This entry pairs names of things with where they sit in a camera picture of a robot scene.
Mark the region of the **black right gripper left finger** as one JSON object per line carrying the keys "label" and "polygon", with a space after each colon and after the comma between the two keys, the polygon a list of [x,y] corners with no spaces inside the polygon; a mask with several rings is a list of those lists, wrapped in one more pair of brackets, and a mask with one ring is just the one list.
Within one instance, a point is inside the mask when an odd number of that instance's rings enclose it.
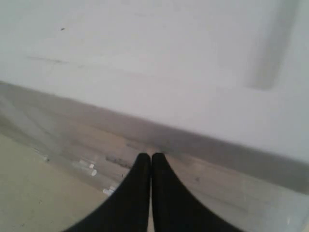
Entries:
{"label": "black right gripper left finger", "polygon": [[67,232],[145,232],[150,206],[151,159],[138,154],[115,192]]}

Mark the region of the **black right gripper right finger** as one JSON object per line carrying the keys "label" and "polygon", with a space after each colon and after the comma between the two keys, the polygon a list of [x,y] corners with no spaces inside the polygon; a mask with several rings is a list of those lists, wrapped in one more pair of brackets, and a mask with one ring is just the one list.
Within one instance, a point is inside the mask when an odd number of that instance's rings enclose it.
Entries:
{"label": "black right gripper right finger", "polygon": [[152,210],[156,232],[238,232],[184,186],[163,153],[152,155]]}

